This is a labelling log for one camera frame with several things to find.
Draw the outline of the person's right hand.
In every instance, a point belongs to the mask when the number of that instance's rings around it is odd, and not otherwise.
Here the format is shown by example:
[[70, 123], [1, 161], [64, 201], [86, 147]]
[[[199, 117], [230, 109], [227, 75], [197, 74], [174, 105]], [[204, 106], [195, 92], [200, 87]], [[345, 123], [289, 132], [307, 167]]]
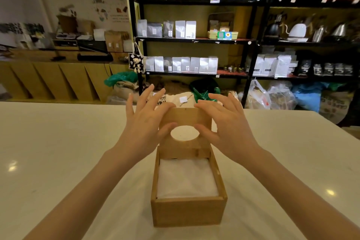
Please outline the person's right hand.
[[213, 145], [232, 161], [246, 167], [254, 160], [261, 148], [250, 129], [241, 103], [233, 94], [228, 96], [232, 108], [225, 109], [220, 102], [198, 100], [194, 105], [203, 110], [215, 122], [220, 144]]

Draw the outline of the person's left hand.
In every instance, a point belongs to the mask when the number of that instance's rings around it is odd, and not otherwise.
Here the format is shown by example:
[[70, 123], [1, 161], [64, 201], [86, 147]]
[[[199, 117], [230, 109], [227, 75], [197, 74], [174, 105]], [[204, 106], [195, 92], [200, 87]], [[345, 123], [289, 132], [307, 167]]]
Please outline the person's left hand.
[[158, 146], [158, 130], [164, 115], [176, 105], [166, 102], [166, 111], [147, 111], [147, 100], [155, 86], [151, 84], [139, 96], [134, 115], [126, 120], [124, 131], [115, 146], [112, 156], [133, 165], [151, 154]]

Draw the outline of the wooden lid with oval hole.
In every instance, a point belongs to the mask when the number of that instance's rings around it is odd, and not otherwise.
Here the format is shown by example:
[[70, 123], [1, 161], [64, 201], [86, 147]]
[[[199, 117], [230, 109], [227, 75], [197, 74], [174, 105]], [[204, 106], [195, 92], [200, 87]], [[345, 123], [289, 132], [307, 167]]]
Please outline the wooden lid with oval hole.
[[[171, 108], [161, 120], [160, 127], [173, 122], [177, 123], [178, 127], [194, 127], [194, 125], [200, 124], [209, 130], [212, 129], [212, 118], [203, 110], [195, 107]], [[181, 141], [168, 134], [159, 143], [157, 151], [160, 159], [167, 160], [209, 159], [213, 153], [210, 142], [201, 135], [192, 140]]]

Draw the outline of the person's right forearm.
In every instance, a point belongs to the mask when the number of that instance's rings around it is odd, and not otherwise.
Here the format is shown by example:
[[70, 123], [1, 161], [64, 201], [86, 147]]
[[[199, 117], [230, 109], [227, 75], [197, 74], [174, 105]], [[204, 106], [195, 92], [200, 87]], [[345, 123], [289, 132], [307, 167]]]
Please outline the person's right forearm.
[[250, 149], [243, 166], [267, 189], [307, 240], [360, 240], [360, 228], [268, 151]]

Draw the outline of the person's left forearm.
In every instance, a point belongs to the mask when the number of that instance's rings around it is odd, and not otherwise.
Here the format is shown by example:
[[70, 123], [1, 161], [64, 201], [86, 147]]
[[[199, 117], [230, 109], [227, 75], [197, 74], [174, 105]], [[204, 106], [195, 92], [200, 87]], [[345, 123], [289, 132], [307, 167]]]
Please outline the person's left forearm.
[[82, 240], [110, 193], [137, 162], [131, 151], [106, 151], [23, 240]]

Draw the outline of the dark green bag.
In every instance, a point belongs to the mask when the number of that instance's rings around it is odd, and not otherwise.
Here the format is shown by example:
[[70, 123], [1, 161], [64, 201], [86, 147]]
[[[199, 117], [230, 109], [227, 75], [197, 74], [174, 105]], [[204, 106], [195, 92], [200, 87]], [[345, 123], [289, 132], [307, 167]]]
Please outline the dark green bag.
[[198, 100], [215, 101], [211, 99], [209, 93], [220, 94], [221, 90], [218, 83], [213, 78], [198, 79], [190, 83], [189, 88], [195, 98], [195, 102]]

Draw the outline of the dark grey coffee pouch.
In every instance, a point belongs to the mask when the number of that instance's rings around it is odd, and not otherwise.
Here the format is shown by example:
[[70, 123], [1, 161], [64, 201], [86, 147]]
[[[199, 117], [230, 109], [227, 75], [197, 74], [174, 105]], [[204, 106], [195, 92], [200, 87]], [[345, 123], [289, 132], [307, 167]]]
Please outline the dark grey coffee pouch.
[[163, 37], [163, 24], [148, 22], [147, 23], [147, 37], [162, 38]]

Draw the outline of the yellow tray with boxes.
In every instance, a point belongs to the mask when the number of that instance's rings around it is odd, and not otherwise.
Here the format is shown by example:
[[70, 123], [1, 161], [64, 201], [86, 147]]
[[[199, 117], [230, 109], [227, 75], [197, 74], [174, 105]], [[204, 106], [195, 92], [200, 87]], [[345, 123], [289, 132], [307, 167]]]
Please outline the yellow tray with boxes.
[[238, 32], [234, 31], [233, 12], [212, 13], [208, 16], [208, 39], [223, 41], [237, 40]]

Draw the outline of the wooden counter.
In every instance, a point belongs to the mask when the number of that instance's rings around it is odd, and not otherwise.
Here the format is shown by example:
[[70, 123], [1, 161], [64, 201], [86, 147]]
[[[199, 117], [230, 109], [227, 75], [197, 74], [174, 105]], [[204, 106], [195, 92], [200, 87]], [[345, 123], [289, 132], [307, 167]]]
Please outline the wooden counter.
[[0, 100], [104, 104], [104, 81], [128, 70], [128, 54], [64, 50], [0, 51]]

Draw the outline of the wooden tissue box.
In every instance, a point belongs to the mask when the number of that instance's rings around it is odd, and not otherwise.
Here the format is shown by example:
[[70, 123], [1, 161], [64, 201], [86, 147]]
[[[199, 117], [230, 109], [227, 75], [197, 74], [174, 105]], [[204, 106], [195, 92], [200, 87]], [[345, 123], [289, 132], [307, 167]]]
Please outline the wooden tissue box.
[[160, 160], [160, 152], [157, 149], [151, 188], [151, 212], [154, 227], [220, 224], [228, 197], [213, 150], [210, 149], [208, 160], [219, 193], [218, 196], [158, 198]]

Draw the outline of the black metal shelf rack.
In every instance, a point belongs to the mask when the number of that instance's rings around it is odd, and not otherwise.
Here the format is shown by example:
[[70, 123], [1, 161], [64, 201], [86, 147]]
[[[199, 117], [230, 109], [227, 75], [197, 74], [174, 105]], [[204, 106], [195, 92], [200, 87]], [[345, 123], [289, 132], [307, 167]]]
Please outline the black metal shelf rack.
[[[313, 10], [323, 10], [323, 14], [340, 12], [349, 22], [344, 13], [360, 13], [360, 0], [129, 0], [129, 13], [136, 54], [143, 56], [164, 57], [218, 57], [217, 75], [220, 78], [236, 79], [237, 83], [244, 84], [242, 104], [246, 102], [250, 82], [254, 79], [253, 70], [257, 54], [263, 44], [263, 36], [268, 26], [269, 13], [283, 14], [281, 23], [286, 20], [287, 14], [300, 9], [310, 13]], [[208, 39], [208, 17], [213, 13], [233, 12], [234, 31], [238, 32], [237, 40]], [[164, 21], [174, 22], [173, 38], [138, 37], [137, 21], [146, 19], [150, 23]], [[175, 21], [196, 21], [195, 39], [175, 38]], [[226, 73], [223, 67], [235, 65], [244, 68], [243, 74]], [[140, 77], [143, 83], [149, 81], [149, 75], [203, 77], [205, 74], [173, 74], [148, 73]]]

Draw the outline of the blue plastic bag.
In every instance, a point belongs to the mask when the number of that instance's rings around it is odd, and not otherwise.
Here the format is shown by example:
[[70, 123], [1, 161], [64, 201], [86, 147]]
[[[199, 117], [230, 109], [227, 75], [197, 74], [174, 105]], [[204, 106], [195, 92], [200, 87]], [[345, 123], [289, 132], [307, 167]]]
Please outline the blue plastic bag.
[[318, 113], [323, 89], [324, 84], [322, 82], [313, 82], [296, 84], [291, 88], [291, 92], [301, 108]]

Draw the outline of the white gooseneck kettle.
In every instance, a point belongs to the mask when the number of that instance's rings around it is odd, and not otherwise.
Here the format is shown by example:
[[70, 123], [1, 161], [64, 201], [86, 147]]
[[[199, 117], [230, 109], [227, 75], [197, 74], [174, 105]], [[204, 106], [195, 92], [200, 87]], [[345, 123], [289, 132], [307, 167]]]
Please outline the white gooseneck kettle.
[[308, 42], [308, 38], [305, 37], [307, 32], [307, 26], [304, 23], [295, 24], [294, 27], [291, 28], [290, 32], [288, 32], [288, 26], [286, 24], [282, 24], [282, 32], [285, 32], [288, 35], [287, 39], [285, 39], [285, 41], [287, 42]]

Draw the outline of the small steel kettle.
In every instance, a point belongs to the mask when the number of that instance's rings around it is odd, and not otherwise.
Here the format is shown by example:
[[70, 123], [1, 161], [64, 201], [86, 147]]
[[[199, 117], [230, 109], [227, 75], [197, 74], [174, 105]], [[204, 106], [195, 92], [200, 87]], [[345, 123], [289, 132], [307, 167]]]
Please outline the small steel kettle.
[[311, 39], [311, 42], [313, 43], [320, 43], [324, 36], [326, 35], [327, 29], [325, 25], [320, 25], [315, 32], [313, 33], [313, 37]]

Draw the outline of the cow plush keychain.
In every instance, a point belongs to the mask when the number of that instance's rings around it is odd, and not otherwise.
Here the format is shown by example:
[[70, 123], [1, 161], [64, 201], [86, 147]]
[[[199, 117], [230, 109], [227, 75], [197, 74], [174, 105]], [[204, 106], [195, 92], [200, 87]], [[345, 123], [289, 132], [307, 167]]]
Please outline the cow plush keychain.
[[128, 62], [129, 69], [133, 70], [136, 74], [144, 74], [146, 72], [146, 56], [129, 53]]

